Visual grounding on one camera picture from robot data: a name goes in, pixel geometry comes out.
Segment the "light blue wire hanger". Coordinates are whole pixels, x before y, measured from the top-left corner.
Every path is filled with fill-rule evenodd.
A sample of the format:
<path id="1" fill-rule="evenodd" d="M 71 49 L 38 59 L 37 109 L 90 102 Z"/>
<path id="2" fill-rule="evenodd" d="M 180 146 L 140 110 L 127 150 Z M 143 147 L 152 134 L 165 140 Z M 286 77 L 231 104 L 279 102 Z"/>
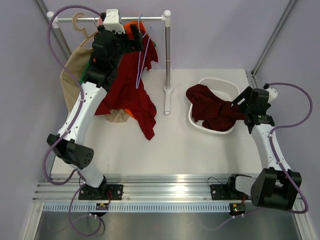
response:
<path id="1" fill-rule="evenodd" d="M 141 32 L 141 28 L 140 28 L 140 22 L 141 22 L 142 16 L 143 16 L 142 14 L 139 15 L 138 21 L 137 21 L 139 33 L 142 33 Z M 145 36 L 148 34 L 148 32 L 151 30 L 151 28 L 152 27 L 150 26 L 148 28 L 148 30 L 146 30 L 145 33 L 143 33 L 143 35 L 142 35 L 142 43 L 143 43 L 143 40 L 144 40 Z M 150 40 L 151 40 L 151 38 L 149 36 L 148 40 L 147 40 L 146 48 L 144 50 L 144 55 L 143 55 L 143 60 L 142 61 L 141 61 L 142 52 L 139 52 L 139 55 L 138 55 L 137 75 L 136 75 L 136 82 L 135 82 L 135 88 L 136 89 L 138 89 L 139 86 L 140 86 L 141 77 L 142 77 L 142 73 L 143 73 L 143 70 L 144 70 L 144 64 L 145 64 L 145 61 L 146 61 L 146 56 L 147 56 Z"/>

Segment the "dark maroon t shirt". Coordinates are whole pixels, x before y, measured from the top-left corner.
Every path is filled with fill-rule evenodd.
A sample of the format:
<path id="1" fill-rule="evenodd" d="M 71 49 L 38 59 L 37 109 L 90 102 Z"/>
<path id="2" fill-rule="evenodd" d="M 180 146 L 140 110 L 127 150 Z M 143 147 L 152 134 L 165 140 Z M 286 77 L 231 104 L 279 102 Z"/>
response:
<path id="1" fill-rule="evenodd" d="M 230 117 L 232 102 L 220 99 L 205 85 L 196 84 L 188 88 L 186 97 L 193 104 L 191 116 L 196 122 L 202 120 L 204 128 L 224 132 L 235 125 L 236 121 L 245 119 Z"/>

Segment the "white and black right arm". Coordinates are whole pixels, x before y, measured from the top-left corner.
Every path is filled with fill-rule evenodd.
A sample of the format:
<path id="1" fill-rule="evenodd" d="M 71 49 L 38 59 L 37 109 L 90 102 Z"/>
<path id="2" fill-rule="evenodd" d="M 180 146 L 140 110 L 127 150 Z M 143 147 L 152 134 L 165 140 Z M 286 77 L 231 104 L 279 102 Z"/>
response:
<path id="1" fill-rule="evenodd" d="M 267 114 L 278 92 L 274 88 L 261 89 L 248 86 L 234 100 L 244 113 L 244 124 L 253 138 L 262 171 L 257 178 L 232 174 L 227 181 L 226 193 L 232 199 L 248 196 L 256 207 L 290 211 L 298 195 L 302 177 L 287 164 L 275 131 L 275 122 Z"/>

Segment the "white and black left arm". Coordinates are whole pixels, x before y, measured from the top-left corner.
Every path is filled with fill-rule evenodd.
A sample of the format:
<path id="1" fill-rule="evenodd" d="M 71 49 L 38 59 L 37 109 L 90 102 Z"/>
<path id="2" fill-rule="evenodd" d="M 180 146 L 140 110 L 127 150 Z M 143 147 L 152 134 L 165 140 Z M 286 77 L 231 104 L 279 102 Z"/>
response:
<path id="1" fill-rule="evenodd" d="M 116 80 L 124 54 L 144 49 L 143 35 L 137 25 L 131 24 L 129 29 L 131 33 L 124 29 L 109 30 L 105 25 L 98 27 L 79 96 L 65 125 L 56 135 L 47 137 L 47 143 L 55 155 L 84 180 L 79 191 L 81 200 L 105 200 L 110 196 L 106 177 L 93 163 L 94 150 L 85 146 L 84 141 L 96 110 Z"/>

